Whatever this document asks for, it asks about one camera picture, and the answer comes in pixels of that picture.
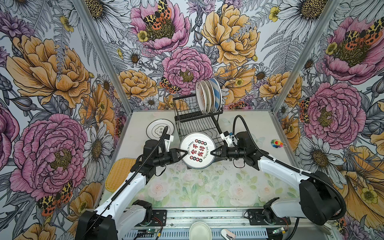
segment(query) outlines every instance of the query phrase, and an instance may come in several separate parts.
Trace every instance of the pink peony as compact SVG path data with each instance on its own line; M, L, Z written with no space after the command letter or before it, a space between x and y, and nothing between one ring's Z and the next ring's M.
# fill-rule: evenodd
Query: pink peony
M0 106L0 170L7 164L12 152L12 142L19 134L17 120L8 109Z
M328 38L329 45L321 62L327 76L331 75L339 81L349 81L356 85L367 81L384 68L384 37L372 45L361 43L353 50L345 48L345 33L351 30L362 32L374 23L365 22L347 17L334 31L334 36Z
M152 55L161 54L162 52L169 52L175 50L179 46L184 46L188 42L190 22L189 18L184 18L184 15L180 13L179 6L172 5L170 1L167 1L168 7L171 8L171 24L175 27L172 38L162 37L160 39L147 40L143 44ZM157 11L157 3L154 7L148 5L144 8L140 5L139 8L131 9L131 28L134 34L140 33L140 31L146 31L147 25L144 23L143 18L149 15L154 15Z
M31 193L37 200L61 191L72 181L77 187L85 175L83 127L65 114L26 127L15 143L13 156L18 167L10 177L11 189Z
M310 122L304 124L307 136L315 135L336 150L356 139L366 119L357 89L347 83L320 84L310 97L308 116Z
M213 69L208 56L195 49L176 49L163 60L164 77L170 84L181 88L181 94L188 95L195 89L197 81L212 77Z

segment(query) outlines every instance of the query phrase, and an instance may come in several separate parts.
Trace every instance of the dish rack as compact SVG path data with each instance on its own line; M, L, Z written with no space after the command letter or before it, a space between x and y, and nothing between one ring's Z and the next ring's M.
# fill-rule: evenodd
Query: dish rack
M203 132L212 138L217 147L224 145L220 137L222 131L218 125L219 115L223 113L222 107L215 113L203 114L199 109L196 94L173 98L173 104L180 141L192 132Z

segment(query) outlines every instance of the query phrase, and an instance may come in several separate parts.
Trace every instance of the small white plate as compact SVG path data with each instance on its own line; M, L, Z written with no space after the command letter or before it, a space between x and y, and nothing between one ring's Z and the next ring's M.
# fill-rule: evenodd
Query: small white plate
M210 92L209 92L209 87L208 87L208 84L203 80L203 81L200 81L201 83L201 87L203 88L203 91L205 93L205 102L207 103L207 107L205 109L205 114L208 114L209 113L209 110L211 109L211 105L213 103L211 103L211 95L210 95Z
M209 80L204 80L205 83L207 84L208 86L208 89L209 89L209 97L211 99L211 106L209 108L209 111L208 113L213 113L214 112L214 108L215 108L215 95L214 95L214 88L211 84L211 82Z
M214 111L217 112L221 108L221 89L220 85L216 81L216 79L211 78L209 82L212 84L212 88L214 90L214 95L215 95L215 106L214 106Z
M175 127L173 123L167 119L158 119L151 122L147 127L147 136L150 139L160 140L165 126L168 126L167 134L172 135Z
M191 168L208 167L215 158L211 155L211 151L216 149L215 143L212 138L202 132L186 135L180 143L180 149L188 151L188 154L183 157L183 162Z
M212 230L205 222L195 222L189 229L189 240L212 240Z
M196 98L200 111L204 114L207 109L206 95L200 82L196 82Z

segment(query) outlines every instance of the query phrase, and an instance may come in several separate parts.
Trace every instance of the orange peony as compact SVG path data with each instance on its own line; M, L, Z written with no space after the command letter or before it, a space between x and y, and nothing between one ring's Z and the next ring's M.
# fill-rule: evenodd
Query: orange peony
M219 51L217 62L241 66L247 62L247 58L255 55L256 44L260 37L256 26L250 31L244 30L244 34L233 37L242 27L249 28L249 24L249 17L240 15L240 10L233 5L224 4L220 16L214 11L208 14L201 34L209 41L205 45L217 47Z
M158 93L156 82L140 71L122 71L118 75L118 78L128 99L134 96L144 100L144 98L155 96ZM116 98L120 99L116 89L113 93Z
M75 108L91 92L89 73L74 50L66 46L59 81L56 62L58 45L52 39L46 39L43 43L39 38L23 35L21 40L13 38L13 45L23 53L23 58L8 56L7 70L20 88L18 92L22 96L44 96L41 104L45 104L55 94L65 98L70 108Z
M290 73L290 71L283 74L278 73L276 75L272 75L270 78L267 78L268 84L261 85L260 87L260 97L267 97L267 99L271 99L274 96L278 96L288 80ZM290 89L288 96L285 98L285 102L291 108L297 105L298 100L301 98L302 83L303 78L298 76Z
M98 127L103 122L113 136L116 121L112 108L113 104L109 99L109 93L103 89L101 84L98 84L96 90L92 92L92 97L84 98L81 104L79 109L80 122L86 126L96 124Z

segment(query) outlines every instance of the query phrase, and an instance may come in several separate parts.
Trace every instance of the black cable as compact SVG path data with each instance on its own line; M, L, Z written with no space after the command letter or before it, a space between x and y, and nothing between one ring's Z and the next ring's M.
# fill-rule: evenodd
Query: black cable
M245 161L244 161L244 166L242 166L242 167L236 167L235 160L233 160L233 165L235 166L235 168L243 168L243 167L245 167Z
M295 234L295 232L297 230L297 226L299 225L299 219L300 218L296 218L295 226L293 227L291 234L285 240L291 240L291 238L293 237L293 235Z
M153 237L153 233L147 233L147 232L144 232L144 233L139 233L136 235L136 237L133 239L133 240L136 240L137 238L141 237L141 236L144 236L144 235L152 235L151 237Z
M254 144L256 150L258 150L266 158L268 158L270 160L273 160L273 157L264 154L264 152L262 150L260 150L260 148L258 148L258 146L256 145L255 141L252 138L251 132L249 131L248 126L245 123L244 118L241 115L237 115L235 117L235 120L233 121L233 130L232 130L233 134L235 135L235 125L236 125L237 118L240 118L241 121L243 122L244 127L245 127L245 129L246 129L250 139L252 140L252 143ZM288 169L291 169L292 171L300 173L299 169L297 169L295 167L292 167L292 166L290 166L290 165L288 165L286 163L283 163L280 160L276 160L275 162L277 162L278 164L280 164L280 165L282 165L282 166L284 166L284 167L286 167ZM338 202L339 202L339 204L341 206L341 210L340 210L340 212L338 214L336 214L335 216L331 217L329 220L336 220L336 219L342 218L345 215L345 213L347 212L347 205L345 204L345 200L344 200L343 196L341 195L341 193L339 191L337 191L337 189L332 184L327 183L326 181L322 180L321 178L319 178L318 176L314 175L313 173L302 172L301 174L303 174L303 175L305 175L307 177L311 177L311 178L313 178L313 179L315 179L315 180L317 180L319 182L322 182L323 184L325 184L327 187L329 187L336 194L337 200L338 200Z

